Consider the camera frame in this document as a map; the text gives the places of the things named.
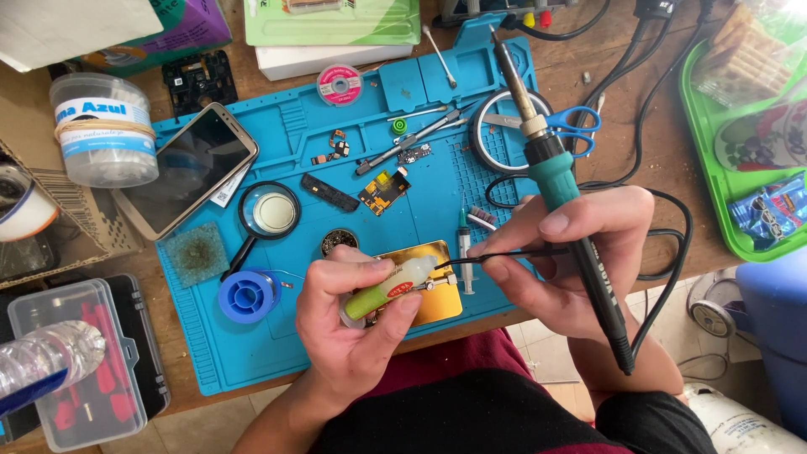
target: gold metal plate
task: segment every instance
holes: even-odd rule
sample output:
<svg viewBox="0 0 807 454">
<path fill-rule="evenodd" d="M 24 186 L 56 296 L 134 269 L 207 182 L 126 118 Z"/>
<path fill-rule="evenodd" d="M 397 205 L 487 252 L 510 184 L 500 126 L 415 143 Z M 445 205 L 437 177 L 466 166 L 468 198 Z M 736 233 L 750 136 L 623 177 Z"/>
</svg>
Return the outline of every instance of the gold metal plate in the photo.
<svg viewBox="0 0 807 454">
<path fill-rule="evenodd" d="M 396 264 L 401 264 L 415 257 L 434 255 L 438 263 L 445 263 L 451 260 L 449 256 L 449 246 L 443 240 L 437 240 L 419 246 L 408 247 L 406 249 L 394 250 L 386 254 L 377 255 L 381 259 L 392 259 Z M 452 271 L 451 266 L 441 268 L 429 273 L 429 277 L 439 279 L 447 271 Z M 420 326 L 426 323 L 445 320 L 456 317 L 462 313 L 462 302 L 459 299 L 459 290 L 456 285 L 440 284 L 434 290 L 427 292 L 420 290 L 423 295 L 423 304 L 415 316 L 412 326 Z"/>
</svg>

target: tile floor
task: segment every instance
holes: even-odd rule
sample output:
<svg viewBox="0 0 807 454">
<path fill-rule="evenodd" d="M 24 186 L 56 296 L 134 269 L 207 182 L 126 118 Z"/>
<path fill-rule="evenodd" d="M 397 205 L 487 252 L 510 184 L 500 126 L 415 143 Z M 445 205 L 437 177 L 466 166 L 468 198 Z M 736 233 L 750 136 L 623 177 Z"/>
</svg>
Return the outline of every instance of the tile floor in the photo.
<svg viewBox="0 0 807 454">
<path fill-rule="evenodd" d="M 686 314 L 688 289 L 696 278 L 680 281 L 650 332 L 670 352 L 676 362 L 704 353 L 724 353 L 726 340 L 706 334 Z M 647 291 L 648 305 L 653 307 L 662 288 Z M 631 313 L 644 318 L 645 293 L 628 296 Z M 508 326 L 513 342 L 533 370 L 535 380 L 550 384 L 579 380 L 566 344 L 566 338 L 549 331 L 538 320 Z M 759 357 L 750 345 L 731 342 L 732 360 Z M 685 373 L 714 376 L 719 372 L 718 361 L 708 359 L 688 364 Z M 104 454 L 227 454 L 241 432 L 286 387 L 267 389 L 249 396 L 237 397 L 211 406 L 172 414 L 150 422 L 139 434 L 126 439 L 104 443 Z M 547 385 L 552 395 L 571 413 L 583 420 L 592 420 L 594 410 L 580 383 Z"/>
</svg>

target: phone screen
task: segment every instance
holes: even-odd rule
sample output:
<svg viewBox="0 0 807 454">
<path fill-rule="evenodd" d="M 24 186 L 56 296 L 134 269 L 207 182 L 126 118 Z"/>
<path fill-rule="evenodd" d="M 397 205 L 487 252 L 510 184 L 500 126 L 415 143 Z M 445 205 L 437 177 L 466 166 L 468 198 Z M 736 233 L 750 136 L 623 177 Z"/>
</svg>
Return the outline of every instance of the phone screen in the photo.
<svg viewBox="0 0 807 454">
<path fill-rule="evenodd" d="M 249 156 L 215 111 L 207 111 L 157 154 L 160 176 L 121 192 L 161 232 Z"/>
</svg>

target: soldering iron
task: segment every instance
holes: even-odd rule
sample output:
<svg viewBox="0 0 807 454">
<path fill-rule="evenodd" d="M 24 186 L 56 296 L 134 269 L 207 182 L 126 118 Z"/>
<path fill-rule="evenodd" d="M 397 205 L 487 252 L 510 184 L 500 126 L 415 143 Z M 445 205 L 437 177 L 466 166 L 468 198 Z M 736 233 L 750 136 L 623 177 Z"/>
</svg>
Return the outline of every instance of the soldering iron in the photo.
<svg viewBox="0 0 807 454">
<path fill-rule="evenodd" d="M 544 116 L 535 112 L 535 106 L 516 71 L 505 43 L 491 27 L 493 53 L 499 63 L 513 102 L 521 116 L 521 133 L 527 138 L 524 156 L 529 167 L 527 175 L 538 185 L 546 208 L 553 212 L 561 205 L 580 196 L 575 176 L 571 171 L 574 158 L 563 148 L 563 143 L 546 124 Z M 608 273 L 600 260 L 594 242 L 586 237 L 570 242 L 569 251 L 576 261 L 580 278 L 592 303 L 594 314 L 608 338 L 619 369 L 626 375 L 633 373 L 635 360 L 631 351 L 625 319 L 614 296 Z"/>
</svg>

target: blue-handled scissors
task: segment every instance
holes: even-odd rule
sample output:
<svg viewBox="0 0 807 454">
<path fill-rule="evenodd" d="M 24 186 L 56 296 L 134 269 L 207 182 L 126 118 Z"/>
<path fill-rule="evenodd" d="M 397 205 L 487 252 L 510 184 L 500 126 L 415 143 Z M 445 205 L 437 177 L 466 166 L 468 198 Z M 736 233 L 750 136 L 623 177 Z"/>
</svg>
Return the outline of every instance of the blue-handled scissors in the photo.
<svg viewBox="0 0 807 454">
<path fill-rule="evenodd" d="M 569 116 L 573 113 L 584 111 L 590 116 L 594 117 L 594 125 L 590 128 L 577 128 L 569 124 Z M 581 153 L 572 153 L 575 158 L 582 158 L 588 156 L 594 150 L 596 143 L 591 136 L 587 135 L 591 132 L 597 132 L 602 126 L 602 118 L 600 114 L 594 109 L 585 106 L 570 107 L 564 111 L 557 112 L 553 115 L 547 116 L 546 124 L 553 129 L 555 134 L 560 137 L 575 137 L 588 144 L 585 150 Z M 521 126 L 521 118 L 517 116 L 506 116 L 494 113 L 486 113 L 482 116 L 482 122 L 488 124 L 498 124 L 499 126 L 507 126 L 510 128 L 519 128 Z"/>
</svg>

